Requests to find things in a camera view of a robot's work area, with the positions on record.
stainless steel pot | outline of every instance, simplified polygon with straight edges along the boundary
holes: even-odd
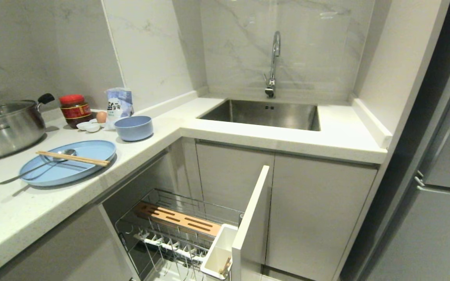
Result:
[[[0,158],[37,143],[45,134],[39,107],[55,100],[44,94],[36,101],[14,101],[0,105]]]

jar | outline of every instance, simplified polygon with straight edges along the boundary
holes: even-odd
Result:
[[[72,128],[77,128],[77,124],[93,119],[91,109],[81,94],[61,96],[59,100],[62,114],[64,114],[67,124]]]

blue plate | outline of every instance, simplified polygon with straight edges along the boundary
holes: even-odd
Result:
[[[112,158],[116,155],[116,145],[105,140],[86,140],[85,142],[75,142],[73,144],[52,149],[50,152],[56,153],[66,149],[75,149],[77,156],[98,160],[112,160]],[[20,169],[20,174],[49,161],[51,161],[51,158],[39,155],[38,157],[27,162],[22,169]],[[39,187],[63,185],[64,183],[70,183],[89,176],[102,168],[102,166],[71,160],[60,163],[50,162],[25,175],[22,180],[30,185],[37,185]]]

wire rack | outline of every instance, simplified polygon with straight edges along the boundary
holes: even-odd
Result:
[[[214,236],[180,224],[141,215],[140,206],[151,204],[174,212],[203,219],[214,224],[238,226],[242,212],[181,196],[166,190],[153,189],[126,212],[116,223],[116,231],[140,278],[164,280],[216,280],[200,272]]]

red jar lid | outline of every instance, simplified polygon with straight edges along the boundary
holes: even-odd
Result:
[[[71,103],[83,103],[84,96],[82,96],[82,94],[69,94],[67,96],[61,96],[59,100],[63,105],[70,105]]]

